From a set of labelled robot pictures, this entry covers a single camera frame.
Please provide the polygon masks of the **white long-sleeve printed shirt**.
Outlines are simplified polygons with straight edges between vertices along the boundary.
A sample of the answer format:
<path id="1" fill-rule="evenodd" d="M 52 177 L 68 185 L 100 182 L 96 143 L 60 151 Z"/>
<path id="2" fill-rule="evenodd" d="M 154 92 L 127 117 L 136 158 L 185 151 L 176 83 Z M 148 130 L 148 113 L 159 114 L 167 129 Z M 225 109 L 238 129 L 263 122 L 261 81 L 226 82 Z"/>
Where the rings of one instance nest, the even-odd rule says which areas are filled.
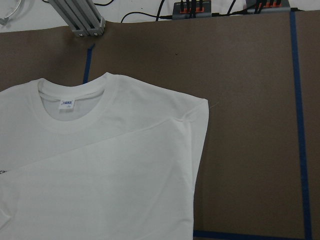
<path id="1" fill-rule="evenodd" d="M 0 93 L 3 240 L 191 240 L 206 99 L 105 73 Z"/>

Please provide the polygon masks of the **upper orange-black usb hub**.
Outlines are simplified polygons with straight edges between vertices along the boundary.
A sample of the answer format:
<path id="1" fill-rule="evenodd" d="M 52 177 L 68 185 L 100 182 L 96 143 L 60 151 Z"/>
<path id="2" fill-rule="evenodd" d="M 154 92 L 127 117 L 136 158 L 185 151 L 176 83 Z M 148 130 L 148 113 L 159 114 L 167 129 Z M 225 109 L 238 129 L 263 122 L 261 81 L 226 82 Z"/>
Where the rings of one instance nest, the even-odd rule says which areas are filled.
<path id="1" fill-rule="evenodd" d="M 211 0 L 179 0 L 173 5 L 172 19 L 185 20 L 212 16 Z"/>

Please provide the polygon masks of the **orange-black usb hub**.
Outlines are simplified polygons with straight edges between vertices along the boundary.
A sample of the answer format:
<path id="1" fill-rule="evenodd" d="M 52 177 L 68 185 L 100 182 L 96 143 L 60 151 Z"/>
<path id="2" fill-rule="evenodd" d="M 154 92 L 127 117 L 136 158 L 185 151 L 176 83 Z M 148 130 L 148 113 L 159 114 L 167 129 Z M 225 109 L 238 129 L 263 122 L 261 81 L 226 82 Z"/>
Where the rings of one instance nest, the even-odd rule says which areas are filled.
<path id="1" fill-rule="evenodd" d="M 254 14 L 256 9 L 256 0 L 246 0 L 246 8 L 248 13 Z M 275 12 L 290 12 L 291 6 L 288 0 L 259 0 L 259 7 L 256 13 L 275 13 Z"/>
<path id="2" fill-rule="evenodd" d="M 212 16 L 211 0 L 179 0 L 173 5 L 172 19 L 185 20 Z"/>

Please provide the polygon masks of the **lower orange-black usb hub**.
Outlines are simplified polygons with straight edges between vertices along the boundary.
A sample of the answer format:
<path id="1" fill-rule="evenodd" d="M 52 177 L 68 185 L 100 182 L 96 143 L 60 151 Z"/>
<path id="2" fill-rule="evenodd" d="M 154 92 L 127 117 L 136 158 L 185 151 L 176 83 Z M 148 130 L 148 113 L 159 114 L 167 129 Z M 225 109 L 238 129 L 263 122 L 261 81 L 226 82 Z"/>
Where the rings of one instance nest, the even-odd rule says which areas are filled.
<path id="1" fill-rule="evenodd" d="M 248 13 L 254 14 L 256 9 L 256 0 L 246 0 L 246 8 Z M 259 0 L 259 7 L 256 13 L 275 13 L 275 12 L 290 12 L 291 6 L 288 0 Z"/>

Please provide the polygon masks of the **aluminium frame post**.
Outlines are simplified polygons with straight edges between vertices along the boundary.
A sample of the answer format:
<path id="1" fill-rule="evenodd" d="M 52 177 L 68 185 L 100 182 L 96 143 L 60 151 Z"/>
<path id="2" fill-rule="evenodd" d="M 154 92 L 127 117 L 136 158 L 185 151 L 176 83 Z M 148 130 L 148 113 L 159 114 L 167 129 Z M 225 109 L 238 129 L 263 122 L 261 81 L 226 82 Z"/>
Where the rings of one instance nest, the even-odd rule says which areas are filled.
<path id="1" fill-rule="evenodd" d="M 49 3 L 77 37 L 104 34 L 106 20 L 92 0 L 50 0 Z"/>

